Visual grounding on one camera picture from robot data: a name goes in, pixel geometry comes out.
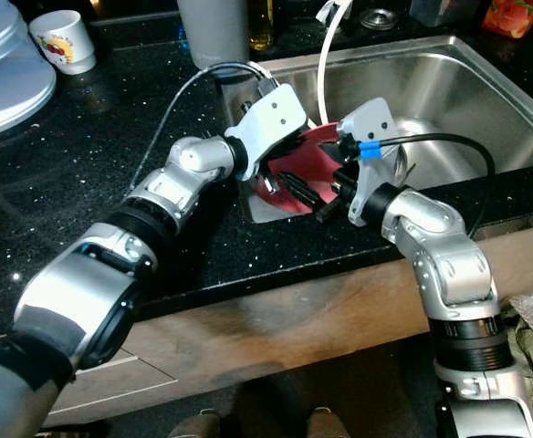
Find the pink red plate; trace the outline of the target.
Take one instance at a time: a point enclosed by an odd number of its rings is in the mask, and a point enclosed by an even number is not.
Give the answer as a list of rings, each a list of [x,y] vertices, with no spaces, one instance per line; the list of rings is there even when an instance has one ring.
[[[329,122],[300,134],[298,147],[289,155],[265,161],[269,170],[266,174],[276,176],[279,172],[292,172],[304,180],[309,188],[316,191],[321,201],[329,202],[336,196],[330,189],[330,183],[334,180],[333,173],[341,167],[341,163],[330,158],[321,149],[320,144],[337,141],[339,138],[337,128],[337,122]],[[312,213],[311,207],[297,200],[284,186],[280,187],[277,193],[268,191],[262,180],[254,182],[251,187],[259,199],[272,207],[297,215]]]

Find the metal sink strainer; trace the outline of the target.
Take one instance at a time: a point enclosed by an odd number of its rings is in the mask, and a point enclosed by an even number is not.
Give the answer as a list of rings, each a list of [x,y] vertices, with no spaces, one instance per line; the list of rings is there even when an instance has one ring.
[[[391,146],[386,157],[392,160],[392,169],[394,170],[392,178],[395,186],[404,186],[416,163],[412,162],[408,151],[401,145]]]

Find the brown wooden cabinet front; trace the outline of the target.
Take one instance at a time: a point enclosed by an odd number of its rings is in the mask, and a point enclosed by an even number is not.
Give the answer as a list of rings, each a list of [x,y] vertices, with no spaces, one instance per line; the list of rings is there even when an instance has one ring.
[[[503,300],[533,293],[533,229],[479,245]],[[417,278],[421,275],[408,260],[392,260],[204,306],[186,306],[181,299],[150,301],[137,308],[139,321],[121,348],[123,359],[113,360],[119,364],[80,371],[44,425],[105,420],[423,337],[430,324]],[[345,418],[353,437],[436,435],[436,414],[412,425],[397,425],[392,417],[400,412],[409,417],[417,406],[431,410],[441,400],[429,342],[404,355],[413,360],[404,368],[421,369],[422,377],[402,383],[405,388],[420,384],[429,395],[395,395],[399,380],[392,364],[326,377],[328,383],[311,388],[336,391],[308,405],[327,404],[343,414],[365,409]]]

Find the stainless steel sink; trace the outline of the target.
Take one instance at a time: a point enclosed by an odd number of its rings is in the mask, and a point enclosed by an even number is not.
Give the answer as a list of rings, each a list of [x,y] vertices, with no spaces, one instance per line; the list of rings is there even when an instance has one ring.
[[[318,61],[318,54],[261,61],[279,83],[292,85],[314,121],[319,121]],[[330,120],[341,120],[368,100],[386,99],[397,135],[465,135],[489,150],[498,172],[533,167],[533,99],[458,37],[332,51],[325,70]],[[230,125],[243,118],[243,103],[258,97],[250,80],[222,85],[221,90]],[[428,193],[431,187],[485,175],[478,151],[464,146],[427,141],[404,149],[416,163],[407,184],[417,191]],[[253,186],[238,188],[249,218],[245,198],[254,193]]]

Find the round metal hole cover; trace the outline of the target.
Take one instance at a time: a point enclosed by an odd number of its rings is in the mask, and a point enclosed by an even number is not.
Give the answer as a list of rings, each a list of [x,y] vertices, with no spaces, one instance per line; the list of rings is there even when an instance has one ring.
[[[358,24],[372,30],[372,32],[388,32],[395,28],[399,17],[393,12],[384,8],[368,8],[359,13]]]

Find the yellow oil bottle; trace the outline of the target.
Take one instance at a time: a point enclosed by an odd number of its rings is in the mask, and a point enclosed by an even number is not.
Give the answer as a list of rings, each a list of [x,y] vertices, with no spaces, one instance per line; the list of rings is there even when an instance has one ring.
[[[251,49],[264,51],[275,45],[274,0],[246,0]]]

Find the grey tumbler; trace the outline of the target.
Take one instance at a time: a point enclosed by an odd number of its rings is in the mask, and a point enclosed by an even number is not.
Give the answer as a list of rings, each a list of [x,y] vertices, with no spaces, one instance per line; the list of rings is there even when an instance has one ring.
[[[248,61],[246,0],[176,0],[176,4],[192,60],[199,69]]]

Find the dark plastic container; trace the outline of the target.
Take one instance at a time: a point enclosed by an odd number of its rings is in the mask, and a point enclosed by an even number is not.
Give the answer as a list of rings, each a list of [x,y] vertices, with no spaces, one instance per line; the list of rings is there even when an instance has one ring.
[[[424,26],[444,26],[470,20],[482,0],[412,0],[409,16]]]

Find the red orange package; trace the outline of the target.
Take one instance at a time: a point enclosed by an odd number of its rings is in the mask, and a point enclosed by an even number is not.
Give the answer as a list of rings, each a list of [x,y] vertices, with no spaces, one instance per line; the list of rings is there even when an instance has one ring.
[[[520,40],[533,26],[533,0],[491,0],[482,20],[485,32]]]

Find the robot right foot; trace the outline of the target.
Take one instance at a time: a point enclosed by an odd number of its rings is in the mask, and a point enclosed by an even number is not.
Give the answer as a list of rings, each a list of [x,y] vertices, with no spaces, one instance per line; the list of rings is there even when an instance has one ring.
[[[350,438],[350,434],[336,413],[313,412],[308,417],[305,438]]]

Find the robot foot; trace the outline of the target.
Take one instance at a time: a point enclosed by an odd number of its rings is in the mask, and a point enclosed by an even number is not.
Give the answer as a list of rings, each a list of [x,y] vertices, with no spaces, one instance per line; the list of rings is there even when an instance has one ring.
[[[313,412],[308,417],[305,438],[350,438],[350,434],[336,413]]]
[[[221,438],[220,414],[199,413],[179,422],[168,438]]]

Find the white printed mug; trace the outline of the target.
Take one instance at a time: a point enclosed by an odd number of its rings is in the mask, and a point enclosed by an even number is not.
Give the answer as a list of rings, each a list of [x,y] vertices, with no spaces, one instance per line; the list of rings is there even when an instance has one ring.
[[[79,12],[66,9],[42,14],[29,21],[28,32],[62,74],[84,74],[96,66],[94,42]]]

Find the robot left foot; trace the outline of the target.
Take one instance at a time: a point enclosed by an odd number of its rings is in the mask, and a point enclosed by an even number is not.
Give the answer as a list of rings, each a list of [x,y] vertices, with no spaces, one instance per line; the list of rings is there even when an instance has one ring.
[[[199,413],[179,422],[168,438],[221,438],[220,414]]]

